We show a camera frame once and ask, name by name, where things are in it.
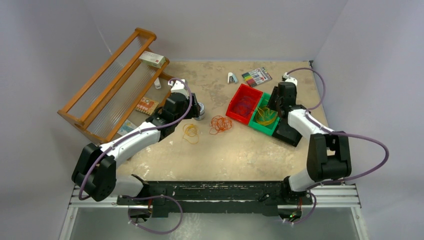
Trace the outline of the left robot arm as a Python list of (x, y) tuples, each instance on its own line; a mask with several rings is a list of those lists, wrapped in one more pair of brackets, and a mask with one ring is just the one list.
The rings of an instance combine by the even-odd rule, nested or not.
[(87, 144), (81, 151), (72, 173), (72, 181), (80, 187), (78, 198), (100, 202), (110, 195), (130, 197), (138, 205), (146, 203), (147, 182), (137, 175), (117, 178), (117, 168), (144, 148), (172, 134), (184, 119), (197, 118), (201, 108), (195, 93), (185, 96), (171, 93), (164, 106), (149, 116), (130, 133), (103, 145)]

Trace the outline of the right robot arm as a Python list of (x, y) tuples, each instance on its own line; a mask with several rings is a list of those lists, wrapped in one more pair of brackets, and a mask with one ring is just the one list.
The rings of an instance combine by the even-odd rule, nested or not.
[(288, 204), (300, 198), (315, 183), (339, 180), (352, 173), (349, 139), (342, 132), (332, 134), (315, 120), (310, 112), (296, 103), (297, 86), (282, 81), (272, 90), (267, 107), (279, 117), (273, 137), (296, 147), (301, 139), (308, 141), (306, 166), (283, 181), (280, 196)]

